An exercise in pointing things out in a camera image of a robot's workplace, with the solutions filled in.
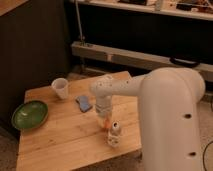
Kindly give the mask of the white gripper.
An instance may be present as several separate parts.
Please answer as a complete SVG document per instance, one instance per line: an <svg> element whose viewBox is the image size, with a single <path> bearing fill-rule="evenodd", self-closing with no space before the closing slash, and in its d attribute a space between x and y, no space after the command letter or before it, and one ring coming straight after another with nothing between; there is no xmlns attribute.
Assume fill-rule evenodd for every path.
<svg viewBox="0 0 213 171"><path fill-rule="evenodd" d="M105 96L105 97L97 97L96 98L96 104L95 109L98 116L98 124L101 128L105 128L105 118L107 116L106 120L106 126L111 127L112 124L112 97L111 96Z"/></svg>

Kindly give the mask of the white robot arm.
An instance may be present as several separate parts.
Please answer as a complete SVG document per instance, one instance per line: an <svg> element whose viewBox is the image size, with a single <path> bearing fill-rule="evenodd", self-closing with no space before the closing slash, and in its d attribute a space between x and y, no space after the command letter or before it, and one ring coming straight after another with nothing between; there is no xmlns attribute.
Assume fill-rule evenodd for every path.
<svg viewBox="0 0 213 171"><path fill-rule="evenodd" d="M204 171L197 103L205 83L198 71L165 67L126 80L105 75L90 91L101 118L111 114L113 95L138 99L145 171Z"/></svg>

